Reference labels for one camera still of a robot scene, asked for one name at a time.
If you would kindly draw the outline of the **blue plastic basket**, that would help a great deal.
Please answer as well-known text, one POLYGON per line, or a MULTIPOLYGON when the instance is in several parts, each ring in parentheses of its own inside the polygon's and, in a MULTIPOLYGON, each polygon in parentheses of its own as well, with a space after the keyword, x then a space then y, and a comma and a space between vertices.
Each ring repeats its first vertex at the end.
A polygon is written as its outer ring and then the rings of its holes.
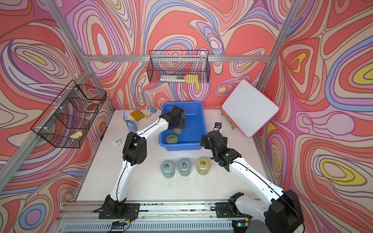
POLYGON ((186 126, 178 136, 176 144, 166 143, 166 138, 172 130, 167 130, 159 135, 159 145, 167 151, 199 150, 201 138, 207 134, 203 104, 201 102, 170 102, 162 106, 162 113, 172 110, 173 106, 180 107, 186 113, 186 126))

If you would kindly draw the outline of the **yellow-green tea canister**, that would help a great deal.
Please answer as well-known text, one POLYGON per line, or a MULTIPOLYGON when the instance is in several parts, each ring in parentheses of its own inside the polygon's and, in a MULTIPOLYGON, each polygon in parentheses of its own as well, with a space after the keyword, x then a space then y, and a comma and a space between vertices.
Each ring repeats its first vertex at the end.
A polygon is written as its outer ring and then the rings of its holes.
POLYGON ((200 175, 207 175, 211 168, 211 162, 207 158, 200 158, 197 162, 197 172, 200 175))

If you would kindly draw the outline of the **grey-blue tea canister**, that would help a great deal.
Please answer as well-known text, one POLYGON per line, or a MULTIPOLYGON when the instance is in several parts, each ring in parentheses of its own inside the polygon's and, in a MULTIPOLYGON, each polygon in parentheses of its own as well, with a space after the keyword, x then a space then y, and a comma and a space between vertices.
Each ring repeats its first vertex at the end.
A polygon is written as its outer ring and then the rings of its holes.
POLYGON ((191 162, 188 159, 181 159, 178 162, 178 171, 183 177, 189 176, 191 174, 191 162))
POLYGON ((160 170, 163 176, 167 179, 170 179, 175 175, 175 166, 172 161, 164 161, 160 166, 160 170))

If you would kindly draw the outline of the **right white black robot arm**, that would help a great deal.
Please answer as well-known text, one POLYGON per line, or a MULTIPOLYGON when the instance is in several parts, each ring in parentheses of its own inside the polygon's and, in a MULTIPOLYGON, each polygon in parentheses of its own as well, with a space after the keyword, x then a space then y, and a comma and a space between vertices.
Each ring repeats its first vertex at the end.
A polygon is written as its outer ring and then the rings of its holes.
POLYGON ((212 152, 212 159, 244 182, 259 197, 259 201, 242 193, 231 196, 232 213, 252 216, 265 223, 271 233, 304 233, 305 220, 298 195, 285 191, 252 168, 219 131, 201 138, 201 146, 212 152))

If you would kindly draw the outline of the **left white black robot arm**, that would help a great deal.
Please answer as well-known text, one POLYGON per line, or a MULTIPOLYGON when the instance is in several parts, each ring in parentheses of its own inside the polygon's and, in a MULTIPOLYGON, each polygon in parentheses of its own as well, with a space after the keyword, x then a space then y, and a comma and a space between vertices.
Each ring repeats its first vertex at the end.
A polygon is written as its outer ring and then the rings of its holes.
POLYGON ((137 132, 129 132, 122 150, 122 166, 119 176, 110 194, 106 197, 102 209, 120 218, 126 213, 124 207, 130 181, 147 157, 147 141, 166 130, 185 129, 185 111, 173 106, 170 112, 163 113, 148 127, 137 132))

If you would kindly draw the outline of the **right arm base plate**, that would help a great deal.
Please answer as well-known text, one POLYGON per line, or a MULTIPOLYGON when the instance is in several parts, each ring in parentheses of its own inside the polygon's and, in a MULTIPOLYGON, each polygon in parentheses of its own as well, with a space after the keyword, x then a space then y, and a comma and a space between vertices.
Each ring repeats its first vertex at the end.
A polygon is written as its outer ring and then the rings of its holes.
POLYGON ((215 203, 215 212, 217 218, 234 218, 236 217, 229 207, 228 202, 215 203))

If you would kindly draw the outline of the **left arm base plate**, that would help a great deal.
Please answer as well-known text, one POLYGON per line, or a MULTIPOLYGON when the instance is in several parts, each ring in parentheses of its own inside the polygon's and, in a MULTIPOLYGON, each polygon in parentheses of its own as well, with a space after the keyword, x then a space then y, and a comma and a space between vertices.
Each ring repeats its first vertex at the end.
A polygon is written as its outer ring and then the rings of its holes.
POLYGON ((124 203, 109 206, 104 204, 99 212, 99 219, 137 219, 140 204, 124 203))

